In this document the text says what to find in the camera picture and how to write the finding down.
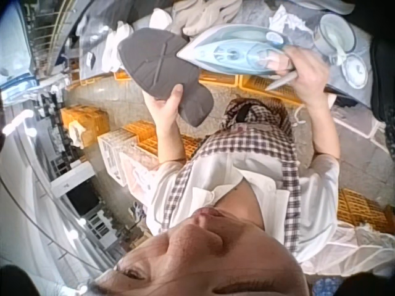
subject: white shirt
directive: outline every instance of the white shirt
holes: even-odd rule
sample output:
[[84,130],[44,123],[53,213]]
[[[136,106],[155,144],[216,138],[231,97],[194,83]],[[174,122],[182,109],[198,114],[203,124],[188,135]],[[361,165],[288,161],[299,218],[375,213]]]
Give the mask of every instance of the white shirt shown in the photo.
[[[182,169],[178,162],[160,166],[147,206],[147,226],[158,234],[164,207]],[[324,248],[336,231],[339,163],[330,155],[319,155],[300,176],[301,223],[298,262],[306,261]],[[173,212],[170,227],[191,216],[198,208],[214,205],[245,178],[257,197],[265,231],[284,243],[284,223],[289,192],[282,189],[281,162],[262,154],[232,152],[202,157],[193,164],[184,195]]]

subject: hand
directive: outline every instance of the hand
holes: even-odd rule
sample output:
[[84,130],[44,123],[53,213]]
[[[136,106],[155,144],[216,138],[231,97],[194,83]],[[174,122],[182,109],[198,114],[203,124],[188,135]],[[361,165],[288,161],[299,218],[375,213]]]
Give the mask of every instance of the hand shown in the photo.
[[178,106],[183,96],[183,85],[176,84],[167,101],[156,100],[143,91],[144,101],[156,125],[156,133],[169,133],[178,116]]
[[329,78],[326,63],[316,52],[309,49],[286,46],[284,51],[297,71],[297,78],[291,85],[299,98],[307,108],[327,107],[328,99],[323,92]]

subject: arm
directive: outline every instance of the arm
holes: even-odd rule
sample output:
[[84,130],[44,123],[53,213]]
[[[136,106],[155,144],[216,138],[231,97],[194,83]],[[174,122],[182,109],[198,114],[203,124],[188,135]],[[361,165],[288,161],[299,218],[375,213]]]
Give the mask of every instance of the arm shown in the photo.
[[178,161],[184,164],[186,161],[183,141],[176,122],[182,94],[181,84],[173,88],[167,101],[158,101],[143,91],[144,101],[156,125],[160,163]]
[[314,151],[340,158],[339,137],[332,119],[328,97],[323,92],[328,81],[329,69],[313,51],[295,46],[285,48],[294,64],[298,78],[292,86],[306,105],[312,120]]
[[313,133],[313,145],[316,154],[329,154],[340,158],[340,143],[335,123],[331,116],[328,103],[322,107],[307,107]]
[[163,133],[157,130],[156,135],[158,137],[159,163],[179,161],[185,164],[185,149],[177,122],[174,122],[168,132]]

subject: eye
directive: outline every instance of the eye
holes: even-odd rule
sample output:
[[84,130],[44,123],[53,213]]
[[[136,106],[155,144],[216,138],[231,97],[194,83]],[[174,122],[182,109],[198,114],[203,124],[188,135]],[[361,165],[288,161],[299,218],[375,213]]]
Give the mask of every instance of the eye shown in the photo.
[[144,280],[145,278],[141,275],[141,273],[134,269],[127,269],[125,271],[121,271],[125,276],[131,279],[137,279],[139,281]]
[[121,269],[119,264],[117,264],[114,268],[114,270],[122,273],[123,275],[127,276],[128,278],[131,279],[137,279],[139,281],[142,281],[145,279],[145,277],[141,274],[140,271],[137,271],[136,269],[128,268],[128,269]]

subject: blue iron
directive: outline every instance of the blue iron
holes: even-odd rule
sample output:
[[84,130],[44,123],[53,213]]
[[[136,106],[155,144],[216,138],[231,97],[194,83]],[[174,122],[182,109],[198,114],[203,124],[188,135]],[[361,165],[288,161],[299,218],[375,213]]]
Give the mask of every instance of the blue iron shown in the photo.
[[281,49],[287,44],[292,44],[288,37],[267,28],[227,24],[203,32],[177,57],[222,74],[272,75],[268,57],[272,52],[285,54]]

